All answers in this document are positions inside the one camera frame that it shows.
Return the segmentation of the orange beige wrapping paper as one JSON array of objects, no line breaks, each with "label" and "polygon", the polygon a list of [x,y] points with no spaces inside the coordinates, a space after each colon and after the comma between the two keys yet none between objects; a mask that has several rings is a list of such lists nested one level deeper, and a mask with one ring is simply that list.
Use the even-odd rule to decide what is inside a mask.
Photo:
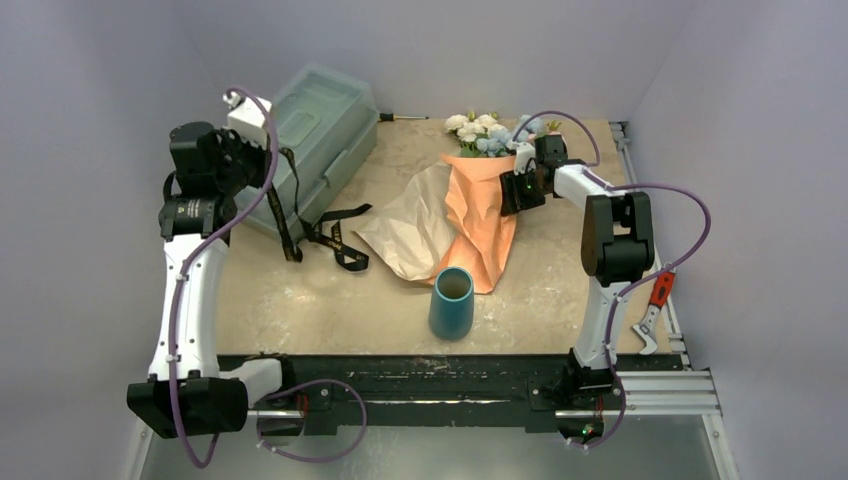
[{"label": "orange beige wrapping paper", "polygon": [[400,279],[432,284],[448,267],[471,274],[477,294],[503,276],[517,220],[501,214],[500,175],[515,158],[444,155],[354,232]]}]

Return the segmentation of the translucent plastic storage box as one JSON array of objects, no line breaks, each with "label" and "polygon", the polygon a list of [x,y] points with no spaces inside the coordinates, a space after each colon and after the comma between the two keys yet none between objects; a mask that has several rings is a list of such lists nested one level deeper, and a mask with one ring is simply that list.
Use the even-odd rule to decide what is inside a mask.
[{"label": "translucent plastic storage box", "polygon": [[298,242],[305,238],[299,220],[315,224],[374,149],[379,112],[367,82],[316,64],[262,104],[279,146],[294,156],[297,173],[281,156],[273,185]]}]

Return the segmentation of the black gold lettered ribbon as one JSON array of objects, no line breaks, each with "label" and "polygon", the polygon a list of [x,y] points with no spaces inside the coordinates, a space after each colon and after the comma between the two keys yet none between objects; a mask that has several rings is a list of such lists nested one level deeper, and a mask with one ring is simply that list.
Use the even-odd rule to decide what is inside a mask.
[{"label": "black gold lettered ribbon", "polygon": [[[330,248],[334,253],[336,263],[344,270],[351,273],[365,271],[369,266],[370,257],[343,242],[341,221],[367,213],[372,208],[372,205],[363,203],[354,209],[327,211],[314,224],[310,224],[299,212],[298,194],[300,179],[296,170],[294,153],[288,147],[280,147],[278,152],[286,159],[295,177],[293,209],[306,239],[310,243],[320,244]],[[266,199],[280,236],[285,259],[288,262],[300,263],[303,260],[303,252],[299,248],[298,243],[293,240],[284,215],[282,203],[274,186],[269,187],[266,192]]]}]

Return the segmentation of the orange flower bouquet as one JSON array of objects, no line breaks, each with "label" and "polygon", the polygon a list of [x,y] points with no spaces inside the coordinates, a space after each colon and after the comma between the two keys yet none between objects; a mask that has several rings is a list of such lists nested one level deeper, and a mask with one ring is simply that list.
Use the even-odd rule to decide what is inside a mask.
[{"label": "orange flower bouquet", "polygon": [[458,142],[459,157],[495,158],[511,155],[509,145],[514,136],[518,143],[531,143],[537,136],[558,133],[561,125],[558,120],[536,118],[530,121],[529,115],[522,115],[510,127],[497,113],[476,115],[469,112],[448,117],[443,129]]}]

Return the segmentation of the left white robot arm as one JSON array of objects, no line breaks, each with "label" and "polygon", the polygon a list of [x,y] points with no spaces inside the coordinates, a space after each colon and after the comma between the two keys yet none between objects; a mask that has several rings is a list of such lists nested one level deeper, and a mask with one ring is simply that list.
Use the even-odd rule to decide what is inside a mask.
[{"label": "left white robot arm", "polygon": [[240,431],[261,401],[284,409],[298,382],[281,355],[261,354],[221,369],[216,351],[217,298],[230,246],[225,226],[238,216],[235,197],[264,180],[267,152],[233,130],[207,122],[173,129],[174,170],[158,214],[166,261],[162,323],[146,380],[126,401],[165,439]]}]

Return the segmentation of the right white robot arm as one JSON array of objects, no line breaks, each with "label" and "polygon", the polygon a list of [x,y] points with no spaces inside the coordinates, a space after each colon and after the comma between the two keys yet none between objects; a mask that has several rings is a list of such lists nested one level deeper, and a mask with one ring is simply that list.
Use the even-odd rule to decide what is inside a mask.
[{"label": "right white robot arm", "polygon": [[569,156],[560,135],[511,140],[507,149],[515,160],[499,177],[502,216],[542,206],[548,197],[565,199],[583,214],[580,260],[588,300],[576,344],[551,392],[584,407],[617,386],[614,370],[626,304],[655,259],[650,198],[614,190],[586,162]]}]

